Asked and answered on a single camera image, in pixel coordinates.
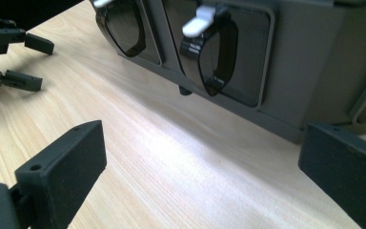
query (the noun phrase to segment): wooden table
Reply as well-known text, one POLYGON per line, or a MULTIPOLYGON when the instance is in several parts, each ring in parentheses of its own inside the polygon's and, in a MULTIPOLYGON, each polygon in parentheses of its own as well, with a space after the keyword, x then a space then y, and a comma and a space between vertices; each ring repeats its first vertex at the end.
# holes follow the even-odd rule
POLYGON ((88 1, 30 32, 55 51, 0 56, 44 78, 38 93, 0 88, 0 182, 101 119, 108 166, 70 228, 358 228, 298 169, 298 145, 118 56, 88 1))

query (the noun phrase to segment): white plastic tab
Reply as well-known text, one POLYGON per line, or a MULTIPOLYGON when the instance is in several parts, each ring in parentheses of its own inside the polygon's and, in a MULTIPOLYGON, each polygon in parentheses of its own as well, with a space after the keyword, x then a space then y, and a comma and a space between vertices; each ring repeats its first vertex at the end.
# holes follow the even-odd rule
POLYGON ((183 26, 183 34, 187 37, 197 37, 214 22, 215 8, 201 6, 197 8, 196 17, 183 26))
POLYGON ((95 0, 93 2, 93 4, 96 8, 104 8, 107 5, 109 5, 109 3, 112 1, 114 1, 114 0, 95 0))

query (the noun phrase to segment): black screw hole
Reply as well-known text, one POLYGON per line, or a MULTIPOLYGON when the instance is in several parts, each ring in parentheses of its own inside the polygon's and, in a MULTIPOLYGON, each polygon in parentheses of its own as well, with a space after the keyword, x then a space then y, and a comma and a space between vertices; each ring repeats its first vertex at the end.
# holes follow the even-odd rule
POLYGON ((37 171, 37 170, 40 170, 40 169, 41 169, 41 165, 33 165, 30 168, 31 171, 37 171))

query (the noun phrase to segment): gray plastic housing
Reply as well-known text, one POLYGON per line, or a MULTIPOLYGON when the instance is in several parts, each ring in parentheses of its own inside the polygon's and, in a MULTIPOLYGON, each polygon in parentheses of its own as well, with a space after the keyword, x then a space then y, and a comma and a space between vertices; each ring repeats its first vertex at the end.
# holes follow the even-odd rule
MULTIPOLYGON (((147 18, 151 23, 148 35, 154 37, 162 61, 154 64, 139 56, 127 57, 114 46, 120 55, 132 62, 292 142, 302 139, 306 125, 311 121, 366 134, 366 1, 136 2, 144 11, 142 16, 150 17, 147 18), (171 31, 176 23, 184 22, 172 20, 168 9, 178 8, 195 15, 191 10, 193 5, 202 4, 253 10, 269 16, 265 61, 261 63, 263 76, 258 102, 254 106, 224 94, 209 96, 194 87, 185 76, 179 57, 181 41, 174 40, 171 31)), ((98 15, 101 13, 101 9, 95 10, 98 15)), ((96 19, 98 24, 105 23, 105 20, 96 19)), ((243 72, 236 77, 254 76, 243 72)))

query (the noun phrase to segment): black mechanical part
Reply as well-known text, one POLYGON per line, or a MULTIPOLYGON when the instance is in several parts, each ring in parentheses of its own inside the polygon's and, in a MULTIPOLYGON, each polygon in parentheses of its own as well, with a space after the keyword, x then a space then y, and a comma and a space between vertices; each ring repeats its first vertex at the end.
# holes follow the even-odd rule
POLYGON ((48 55, 52 55, 54 51, 54 43, 31 33, 28 33, 25 37, 25 47, 48 55))
POLYGON ((0 17, 14 20, 30 30, 82 0, 0 0, 0 17))
POLYGON ((67 131, 0 184, 0 228, 67 228, 106 164, 101 121, 67 131))
POLYGON ((329 124, 310 123, 299 168, 366 228, 366 141, 329 124))
MULTIPOLYGON (((25 42, 25 46, 46 54, 52 54, 54 45, 51 41, 33 34, 26 34, 26 31, 16 27, 16 23, 11 20, 0 18, 0 54, 8 52, 9 44, 25 42)), ((38 92, 41 89, 42 79, 22 73, 7 71, 6 75, 0 72, 0 86, 38 92)))

